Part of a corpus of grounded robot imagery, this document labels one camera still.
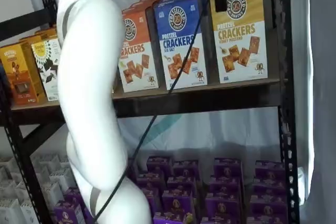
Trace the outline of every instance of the black cable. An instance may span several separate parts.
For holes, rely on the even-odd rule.
[[[208,7],[209,2],[210,2],[210,0],[207,0],[206,3],[205,3],[204,6],[203,6],[202,12],[201,12],[201,14],[200,14],[200,18],[198,19],[198,22],[197,22],[197,25],[196,25],[196,29],[195,29],[195,32],[194,32],[194,37],[193,37],[193,39],[191,40],[191,43],[190,43],[190,46],[189,46],[187,55],[186,55],[186,57],[184,58],[183,63],[182,63],[182,66],[181,66],[181,69],[180,69],[180,71],[178,72],[178,75],[177,75],[177,77],[176,77],[176,79],[175,79],[173,85],[172,85],[171,88],[169,89],[167,95],[170,95],[170,94],[173,92],[173,89],[175,88],[175,86],[176,86],[176,84],[177,84],[177,82],[178,82],[178,80],[179,80],[179,78],[180,78],[180,76],[181,76],[181,74],[182,74],[183,68],[184,68],[184,66],[185,66],[185,64],[186,64],[186,62],[187,62],[188,57],[189,57],[191,48],[192,48],[192,46],[193,46],[193,44],[194,44],[194,42],[195,42],[195,38],[196,38],[196,35],[197,35],[197,31],[198,31],[198,29],[199,29],[199,26],[201,25],[202,17],[205,15],[205,12],[206,12],[206,9],[207,9],[207,7]],[[142,135],[142,137],[141,137],[141,139],[140,139],[140,142],[139,142],[137,148],[135,149],[135,152],[134,152],[133,155],[132,155],[132,158],[131,158],[130,162],[128,163],[128,166],[126,167],[125,171],[124,171],[123,174],[121,175],[121,178],[119,179],[119,181],[118,181],[116,187],[114,188],[112,194],[110,195],[110,197],[107,199],[107,201],[105,202],[105,204],[102,206],[102,208],[99,210],[99,212],[98,212],[97,215],[95,216],[95,218],[94,218],[94,222],[96,222],[96,221],[98,220],[98,218],[100,217],[100,215],[101,215],[101,214],[103,213],[103,211],[106,209],[106,207],[107,207],[108,204],[110,203],[111,199],[113,198],[113,196],[116,194],[117,190],[119,189],[119,187],[120,187],[122,181],[123,181],[124,178],[126,177],[128,170],[130,169],[130,167],[133,166],[134,161],[135,161],[135,158],[136,158],[136,156],[138,155],[138,152],[139,152],[139,150],[140,150],[140,147],[141,147],[141,145],[143,144],[143,142],[144,142],[144,140],[145,140],[145,138],[146,138],[146,136],[147,136],[149,130],[151,129],[151,127],[152,127],[152,125],[153,125],[153,123],[154,123],[154,121],[155,121],[156,118],[157,118],[157,114],[153,116],[151,122],[150,122],[149,125],[147,126],[145,132],[143,133],[143,135]]]

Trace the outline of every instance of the purple snack box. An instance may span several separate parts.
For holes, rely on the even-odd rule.
[[[263,179],[286,180],[285,165],[281,162],[256,161],[256,177]]]
[[[155,173],[159,169],[165,179],[173,176],[172,166],[172,159],[166,156],[150,156],[147,160],[147,170]]]
[[[287,216],[287,201],[285,196],[253,194],[250,200],[250,212],[260,215]]]
[[[187,224],[185,214],[174,214],[171,212],[156,212],[153,218],[154,224]]]
[[[60,200],[54,207],[58,223],[82,224],[84,216],[77,202]]]
[[[162,195],[162,202],[164,211],[185,213],[188,223],[196,223],[193,193],[190,190],[166,190]]]
[[[162,172],[159,173],[141,173],[137,177],[136,184],[142,188],[157,188],[159,189],[160,194],[167,189],[166,183],[164,182]]]
[[[254,178],[253,192],[257,194],[286,195],[285,182],[273,179]]]
[[[282,215],[265,216],[265,215],[249,215],[246,224],[287,224],[287,218]]]
[[[198,160],[175,161],[173,164],[175,176],[195,177],[197,182],[201,181],[199,171]]]
[[[141,188],[142,192],[145,194],[148,203],[151,207],[151,213],[152,216],[156,212],[161,212],[162,211],[162,206],[160,202],[160,197],[159,197],[159,190],[157,188]]]
[[[231,215],[240,220],[238,193],[208,193],[205,198],[208,217]]]

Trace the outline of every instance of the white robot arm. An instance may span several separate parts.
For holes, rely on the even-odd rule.
[[[69,128],[67,153],[86,206],[95,216],[128,161],[111,99],[124,23],[112,0],[59,0],[58,8],[58,90]],[[98,223],[151,223],[142,191],[124,179]]]

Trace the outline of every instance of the pretzelized logo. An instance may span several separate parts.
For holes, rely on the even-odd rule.
[[[179,6],[175,6],[169,12],[169,24],[175,31],[181,31],[187,23],[185,11]]]
[[[227,0],[227,14],[232,19],[240,19],[246,13],[246,0]]]
[[[137,35],[137,29],[135,26],[135,23],[133,22],[133,20],[127,18],[125,19],[125,30],[126,30],[126,35],[125,38],[126,40],[132,40],[134,39],[134,37]]]

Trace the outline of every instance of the black metal shelving unit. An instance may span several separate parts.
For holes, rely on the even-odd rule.
[[[43,0],[44,9],[0,23],[0,41],[44,24],[56,22],[55,0]],[[274,78],[233,85],[177,90],[167,98],[166,91],[122,94],[116,90],[113,104],[118,117],[205,111],[261,108],[276,106],[279,115],[280,155],[286,167],[288,219],[299,224],[297,147],[293,86],[290,0],[274,0],[277,48],[272,48],[277,64]],[[57,102],[35,106],[11,106],[0,82],[0,125],[5,128],[24,183],[40,223],[52,223],[37,181],[30,155],[52,136],[65,122]],[[40,124],[23,138],[19,125]]]

